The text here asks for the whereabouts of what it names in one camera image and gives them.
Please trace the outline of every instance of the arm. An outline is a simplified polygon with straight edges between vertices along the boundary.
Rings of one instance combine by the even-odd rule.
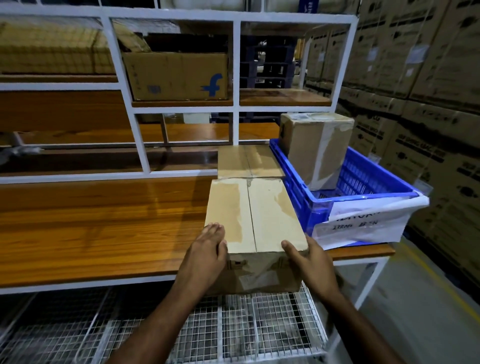
[[[107,364],[156,364],[167,360],[189,313],[225,266],[224,237],[222,225],[204,227],[187,250],[170,292],[112,354]]]
[[[405,364],[371,323],[340,292],[333,262],[318,243],[307,237],[309,256],[303,257],[288,241],[282,247],[299,267],[303,280],[324,304],[354,364]]]

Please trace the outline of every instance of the table leg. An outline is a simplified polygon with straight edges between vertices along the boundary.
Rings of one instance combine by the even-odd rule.
[[[379,258],[375,258],[373,261],[372,258],[366,259],[366,261],[362,261],[362,259],[355,259],[352,260],[350,263],[349,261],[340,261],[341,264],[338,264],[340,262],[334,262],[334,265],[353,265],[353,264],[361,264],[361,263],[367,263],[367,267],[365,270],[362,272],[362,275],[360,276],[359,282],[350,297],[350,300],[352,301],[353,305],[355,308],[358,310],[363,301],[367,298],[368,294],[372,290],[373,285],[375,284],[376,280],[380,276],[380,273],[382,272],[383,268],[388,262],[388,259],[390,257],[388,256],[382,256]],[[328,339],[328,344],[327,344],[327,353],[331,354],[337,347],[337,345],[340,343],[340,335],[338,334],[338,331],[334,329],[332,335]]]

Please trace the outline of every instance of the gray floor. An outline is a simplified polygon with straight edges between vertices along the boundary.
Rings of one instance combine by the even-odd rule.
[[[393,256],[360,311],[411,364],[471,364],[480,358],[480,307],[409,241]],[[361,267],[339,267],[346,290]],[[330,364],[350,364],[340,343]]]

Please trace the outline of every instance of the forearm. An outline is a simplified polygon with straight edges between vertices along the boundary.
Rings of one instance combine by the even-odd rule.
[[[164,363],[199,299],[174,284],[155,311],[113,353],[107,364]]]
[[[354,364],[405,364],[371,323],[341,293],[326,300],[324,305],[333,318]]]

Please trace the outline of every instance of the blue plastic crate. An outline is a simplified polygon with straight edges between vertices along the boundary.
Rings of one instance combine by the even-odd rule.
[[[328,221],[334,202],[381,197],[419,196],[417,190],[371,160],[348,148],[335,190],[310,191],[278,146],[270,139],[270,148],[285,172],[284,184],[303,231],[312,235],[313,227]],[[368,245],[356,242],[351,245]]]

